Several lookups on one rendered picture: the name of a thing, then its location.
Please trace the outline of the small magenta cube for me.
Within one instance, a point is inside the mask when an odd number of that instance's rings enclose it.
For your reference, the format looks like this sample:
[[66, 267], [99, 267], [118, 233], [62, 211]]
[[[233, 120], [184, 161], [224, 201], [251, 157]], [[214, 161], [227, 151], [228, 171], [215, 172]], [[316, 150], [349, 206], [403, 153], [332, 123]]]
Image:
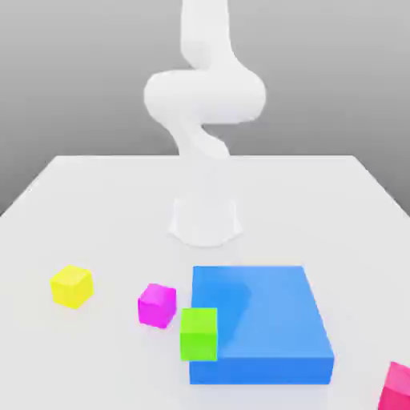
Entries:
[[138, 316], [141, 324], [165, 329], [176, 313], [177, 292], [173, 287], [149, 283], [138, 298]]

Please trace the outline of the small yellow cube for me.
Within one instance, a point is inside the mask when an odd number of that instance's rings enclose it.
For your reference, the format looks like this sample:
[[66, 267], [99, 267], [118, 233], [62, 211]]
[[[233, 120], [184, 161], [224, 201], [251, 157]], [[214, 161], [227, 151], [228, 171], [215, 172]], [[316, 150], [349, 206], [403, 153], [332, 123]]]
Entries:
[[67, 308], [80, 308], [93, 294], [91, 271], [67, 265], [50, 279], [52, 300]]

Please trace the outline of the large pink box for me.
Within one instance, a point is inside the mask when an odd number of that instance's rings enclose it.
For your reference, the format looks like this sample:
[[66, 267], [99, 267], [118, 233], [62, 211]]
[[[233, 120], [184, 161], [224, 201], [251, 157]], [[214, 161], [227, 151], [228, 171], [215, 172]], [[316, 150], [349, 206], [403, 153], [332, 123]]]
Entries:
[[377, 410], [410, 410], [410, 368], [391, 362]]

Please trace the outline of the small green cube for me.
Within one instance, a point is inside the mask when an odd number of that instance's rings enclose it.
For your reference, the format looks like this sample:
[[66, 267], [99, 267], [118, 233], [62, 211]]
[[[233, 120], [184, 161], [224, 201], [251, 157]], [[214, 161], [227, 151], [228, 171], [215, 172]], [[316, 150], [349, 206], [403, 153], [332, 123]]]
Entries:
[[181, 311], [179, 331], [182, 361], [216, 361], [218, 356], [217, 309], [190, 307]]

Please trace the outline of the large blue box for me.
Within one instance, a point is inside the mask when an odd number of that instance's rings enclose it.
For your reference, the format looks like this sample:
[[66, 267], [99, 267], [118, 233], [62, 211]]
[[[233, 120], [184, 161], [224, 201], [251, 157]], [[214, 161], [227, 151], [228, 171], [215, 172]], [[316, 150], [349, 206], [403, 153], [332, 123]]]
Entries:
[[301, 266], [196, 266], [191, 305], [217, 311], [218, 358], [191, 384], [325, 385], [335, 356]]

